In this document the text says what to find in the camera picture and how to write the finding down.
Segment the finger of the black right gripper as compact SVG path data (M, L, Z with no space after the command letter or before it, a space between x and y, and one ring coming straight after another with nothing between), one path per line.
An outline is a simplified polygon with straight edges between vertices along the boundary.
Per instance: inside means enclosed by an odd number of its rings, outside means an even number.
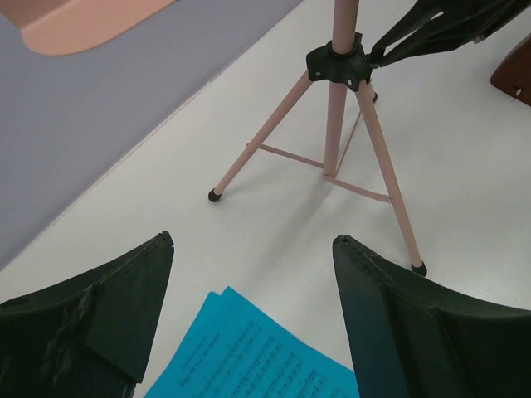
M374 45L371 58L410 58L453 51L466 43L476 1L417 1Z
M371 67L481 42L522 12L521 7L414 7L373 45Z

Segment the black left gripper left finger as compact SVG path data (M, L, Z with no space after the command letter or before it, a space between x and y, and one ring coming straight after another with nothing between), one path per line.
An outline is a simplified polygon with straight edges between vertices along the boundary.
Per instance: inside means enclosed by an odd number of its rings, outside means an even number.
M173 262L163 231L1 305L3 397L131 397L149 362Z

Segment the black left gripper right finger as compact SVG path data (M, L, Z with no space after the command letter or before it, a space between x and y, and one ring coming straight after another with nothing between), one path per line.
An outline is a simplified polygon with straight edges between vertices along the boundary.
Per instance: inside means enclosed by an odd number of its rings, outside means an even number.
M360 396L529 396L528 310L448 289L348 235L332 251Z

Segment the brown wooden metronome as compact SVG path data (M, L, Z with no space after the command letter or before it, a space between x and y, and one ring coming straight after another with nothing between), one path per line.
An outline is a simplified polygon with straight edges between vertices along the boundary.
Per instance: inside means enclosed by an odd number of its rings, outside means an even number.
M527 35L490 77L492 86L527 106L530 106L530 53L530 35Z

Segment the blue sheet music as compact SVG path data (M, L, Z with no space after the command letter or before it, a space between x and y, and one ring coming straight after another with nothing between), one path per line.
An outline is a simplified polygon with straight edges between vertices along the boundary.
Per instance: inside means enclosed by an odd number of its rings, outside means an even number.
M149 397L357 397L352 370L281 327L231 287L197 316Z
M215 317L217 310L221 307L222 299L221 294L210 292L202 304L197 317L205 321Z

